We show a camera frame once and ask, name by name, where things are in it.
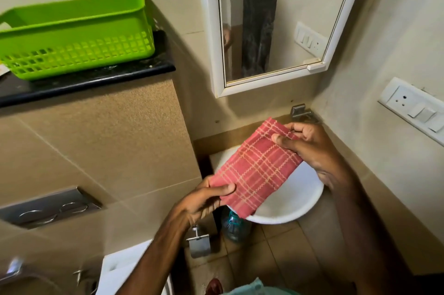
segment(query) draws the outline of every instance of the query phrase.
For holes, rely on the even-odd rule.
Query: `folded cloth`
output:
[[[253,214],[302,163],[296,153],[275,144],[271,140],[273,134],[298,139],[288,128],[269,118],[210,178],[210,186],[236,184],[235,192],[221,200],[241,218]]]

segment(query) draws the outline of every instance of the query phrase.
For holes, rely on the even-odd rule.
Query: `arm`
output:
[[[208,177],[178,202],[116,295],[159,295],[177,257],[186,231],[199,219],[222,206],[219,196],[235,190],[234,184],[210,187]]]
[[[320,125],[286,125],[300,138],[273,135],[279,146],[297,152],[330,188],[342,234],[356,271],[359,294],[420,294],[358,176],[336,150]]]

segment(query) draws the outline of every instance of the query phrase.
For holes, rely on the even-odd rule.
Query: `basket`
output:
[[[0,64],[36,80],[150,57],[145,0],[67,0],[0,15]]]

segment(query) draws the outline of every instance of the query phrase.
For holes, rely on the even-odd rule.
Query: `wash basin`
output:
[[[240,146],[210,156],[216,172]],[[247,220],[258,224],[283,224],[307,213],[319,200],[324,184],[307,163],[302,162],[280,189],[272,193]]]

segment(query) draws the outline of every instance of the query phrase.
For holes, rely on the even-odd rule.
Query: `black granite ledge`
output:
[[[0,108],[174,71],[176,68],[167,54],[165,32],[153,32],[153,36],[156,52],[147,59],[32,82],[9,72],[0,77]]]

